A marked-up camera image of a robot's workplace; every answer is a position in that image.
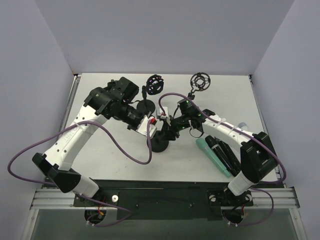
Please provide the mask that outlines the mint green microphone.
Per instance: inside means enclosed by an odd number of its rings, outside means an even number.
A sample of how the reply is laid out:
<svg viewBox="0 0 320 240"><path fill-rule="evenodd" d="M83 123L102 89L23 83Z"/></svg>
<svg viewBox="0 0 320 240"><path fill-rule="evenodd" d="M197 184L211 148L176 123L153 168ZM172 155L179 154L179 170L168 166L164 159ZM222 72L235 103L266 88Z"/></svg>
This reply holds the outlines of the mint green microphone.
<svg viewBox="0 0 320 240"><path fill-rule="evenodd" d="M217 155L213 152L213 150L209 147L209 145L203 138L198 138L195 143L197 147L204 152L207 158L221 173L223 173L228 178L231 177L231 173L227 170L225 165L221 162L221 160L217 157Z"/></svg>

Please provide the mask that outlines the white microphone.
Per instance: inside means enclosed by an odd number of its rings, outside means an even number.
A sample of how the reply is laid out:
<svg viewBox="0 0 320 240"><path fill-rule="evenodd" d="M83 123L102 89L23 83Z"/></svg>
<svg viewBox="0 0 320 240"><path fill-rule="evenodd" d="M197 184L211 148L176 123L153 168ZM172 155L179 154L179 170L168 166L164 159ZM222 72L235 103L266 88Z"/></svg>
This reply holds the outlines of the white microphone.
<svg viewBox="0 0 320 240"><path fill-rule="evenodd" d="M245 122L240 122L237 126L238 126L241 130L249 131L249 126L248 126Z"/></svg>

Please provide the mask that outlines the black tripod microphone stand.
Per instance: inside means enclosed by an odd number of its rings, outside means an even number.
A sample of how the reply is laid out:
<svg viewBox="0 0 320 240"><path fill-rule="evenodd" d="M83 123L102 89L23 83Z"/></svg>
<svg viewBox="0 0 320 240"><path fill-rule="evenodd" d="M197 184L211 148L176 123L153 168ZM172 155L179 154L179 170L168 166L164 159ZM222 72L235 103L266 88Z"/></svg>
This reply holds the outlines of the black tripod microphone stand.
<svg viewBox="0 0 320 240"><path fill-rule="evenodd" d="M203 92L211 85L211 78L205 72L195 73L190 79L191 90L187 97L191 100L195 99L195 92Z"/></svg>

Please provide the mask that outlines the black shock mount stand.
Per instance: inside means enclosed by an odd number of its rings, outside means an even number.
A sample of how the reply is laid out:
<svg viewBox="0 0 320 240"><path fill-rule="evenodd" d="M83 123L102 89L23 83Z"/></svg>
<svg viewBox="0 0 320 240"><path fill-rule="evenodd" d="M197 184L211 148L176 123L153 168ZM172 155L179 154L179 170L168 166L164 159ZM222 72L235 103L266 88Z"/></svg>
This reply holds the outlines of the black shock mount stand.
<svg viewBox="0 0 320 240"><path fill-rule="evenodd" d="M142 100L138 102L136 109L144 115L153 114L156 110L156 105L152 100L148 99L147 96L155 96L160 94L163 89L163 77L158 74L150 76L147 79L146 84L142 87Z"/></svg>

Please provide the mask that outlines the black handheld microphone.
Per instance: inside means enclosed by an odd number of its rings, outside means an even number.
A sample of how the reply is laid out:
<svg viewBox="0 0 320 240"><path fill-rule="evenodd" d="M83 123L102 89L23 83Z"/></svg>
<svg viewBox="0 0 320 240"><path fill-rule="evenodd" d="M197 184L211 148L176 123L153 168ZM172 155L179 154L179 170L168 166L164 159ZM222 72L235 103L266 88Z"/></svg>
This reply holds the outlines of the black handheld microphone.
<svg viewBox="0 0 320 240"><path fill-rule="evenodd" d="M230 160L227 158L226 154L223 152L222 148L219 146L218 142L211 135L205 137L205 141L219 160L223 163L226 169L235 177L238 173L232 166Z"/></svg>

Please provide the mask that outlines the black round base stand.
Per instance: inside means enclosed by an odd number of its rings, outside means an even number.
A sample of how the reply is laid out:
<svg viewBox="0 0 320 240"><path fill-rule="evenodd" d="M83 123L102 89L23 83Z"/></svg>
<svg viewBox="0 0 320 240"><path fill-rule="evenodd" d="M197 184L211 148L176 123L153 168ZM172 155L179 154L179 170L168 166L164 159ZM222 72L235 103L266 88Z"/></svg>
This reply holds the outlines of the black round base stand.
<svg viewBox="0 0 320 240"><path fill-rule="evenodd" d="M159 141L158 139L154 138L154 136L153 136L151 139L151 150L154 153L162 153L168 148L169 142L170 141Z"/></svg>

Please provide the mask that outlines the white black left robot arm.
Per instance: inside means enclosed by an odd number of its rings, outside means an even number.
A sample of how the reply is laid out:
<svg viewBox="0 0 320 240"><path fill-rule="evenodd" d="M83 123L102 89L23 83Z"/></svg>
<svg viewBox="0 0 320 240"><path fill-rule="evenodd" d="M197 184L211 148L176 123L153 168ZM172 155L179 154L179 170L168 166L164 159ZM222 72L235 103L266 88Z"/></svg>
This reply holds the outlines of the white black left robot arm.
<svg viewBox="0 0 320 240"><path fill-rule="evenodd" d="M85 98L73 124L65 129L59 139L44 153L36 153L32 162L63 193L75 192L85 195L92 206L103 200L101 187L92 179L73 170L73 163L87 141L113 118L127 124L129 130L151 140L155 135L157 120L164 120L162 109L155 112L155 104L144 98L136 107L132 100L139 93L139 87L121 77L111 80L106 87L96 87Z"/></svg>

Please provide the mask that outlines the black clip microphone stand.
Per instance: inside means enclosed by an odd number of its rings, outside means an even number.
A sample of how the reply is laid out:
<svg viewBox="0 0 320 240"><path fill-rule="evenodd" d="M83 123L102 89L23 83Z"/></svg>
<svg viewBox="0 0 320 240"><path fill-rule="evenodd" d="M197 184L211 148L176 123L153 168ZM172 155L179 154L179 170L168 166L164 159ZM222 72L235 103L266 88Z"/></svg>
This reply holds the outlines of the black clip microphone stand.
<svg viewBox="0 0 320 240"><path fill-rule="evenodd" d="M118 83L118 80L112 79L107 83L107 86L105 87L105 89L109 91L110 89L114 88L117 85L117 83Z"/></svg>

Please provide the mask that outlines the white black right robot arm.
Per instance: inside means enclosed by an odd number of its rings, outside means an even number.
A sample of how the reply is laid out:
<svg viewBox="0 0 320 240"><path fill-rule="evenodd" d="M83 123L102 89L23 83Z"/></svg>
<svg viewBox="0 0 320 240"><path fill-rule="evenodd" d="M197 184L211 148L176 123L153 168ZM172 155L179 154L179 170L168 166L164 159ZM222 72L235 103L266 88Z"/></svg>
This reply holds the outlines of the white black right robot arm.
<svg viewBox="0 0 320 240"><path fill-rule="evenodd" d="M201 110L189 99L179 101L178 106L181 116L177 118L167 112L161 114L162 117L168 116L167 130L173 139L178 138L183 129L193 128L208 137L218 138L240 154L240 171L223 192L226 203L236 204L245 191L260 183L278 166L274 147L265 132L241 129L209 109Z"/></svg>

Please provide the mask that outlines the grey head black microphone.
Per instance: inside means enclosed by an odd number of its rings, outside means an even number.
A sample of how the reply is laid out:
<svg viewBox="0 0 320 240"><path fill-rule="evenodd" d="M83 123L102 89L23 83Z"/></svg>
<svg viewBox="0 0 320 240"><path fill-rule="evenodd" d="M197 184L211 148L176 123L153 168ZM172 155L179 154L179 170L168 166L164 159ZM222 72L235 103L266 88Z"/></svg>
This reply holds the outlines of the grey head black microphone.
<svg viewBox="0 0 320 240"><path fill-rule="evenodd" d="M230 164L231 164L231 169L234 172L234 176L236 176L240 171L241 171L241 163L232 151L231 147L225 143L222 140L218 141L219 146L221 147L222 151L224 152L225 156L228 158Z"/></svg>

